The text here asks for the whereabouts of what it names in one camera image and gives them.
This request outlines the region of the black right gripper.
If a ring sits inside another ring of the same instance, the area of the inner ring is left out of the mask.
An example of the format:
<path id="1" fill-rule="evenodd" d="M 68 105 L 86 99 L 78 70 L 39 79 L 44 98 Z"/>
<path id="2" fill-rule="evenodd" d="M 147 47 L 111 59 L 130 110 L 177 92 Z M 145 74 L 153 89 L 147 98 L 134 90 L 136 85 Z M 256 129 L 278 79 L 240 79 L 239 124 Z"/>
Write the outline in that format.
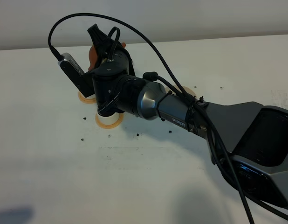
<path id="1" fill-rule="evenodd" d="M 88 33 L 91 37 L 93 46 L 98 56 L 107 57 L 111 48 L 110 38 L 99 29 L 97 24 L 94 24 L 88 29 Z M 102 116 L 111 116 L 118 112 L 120 109 L 115 106 L 119 100 L 119 92 L 121 87 L 116 87 L 118 80 L 126 75 L 135 76 L 133 61 L 129 54 L 129 70 L 122 70 L 120 68 L 112 69 L 93 69 L 90 71 L 93 86 L 96 95 L 96 102 L 98 106 L 98 114 Z"/>

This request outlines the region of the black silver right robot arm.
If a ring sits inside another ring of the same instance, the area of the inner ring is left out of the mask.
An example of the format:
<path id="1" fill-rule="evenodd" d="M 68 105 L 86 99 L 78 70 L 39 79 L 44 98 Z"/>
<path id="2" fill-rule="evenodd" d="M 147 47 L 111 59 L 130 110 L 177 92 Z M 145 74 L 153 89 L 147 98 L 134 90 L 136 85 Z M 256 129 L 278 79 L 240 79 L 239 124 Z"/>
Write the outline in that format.
<path id="1" fill-rule="evenodd" d="M 98 59 L 89 74 L 98 114 L 169 121 L 208 142 L 225 180 L 251 199 L 288 210 L 288 110 L 256 102 L 219 105 L 166 92 L 156 72 L 136 77 L 129 53 L 97 25 L 88 29 Z"/>

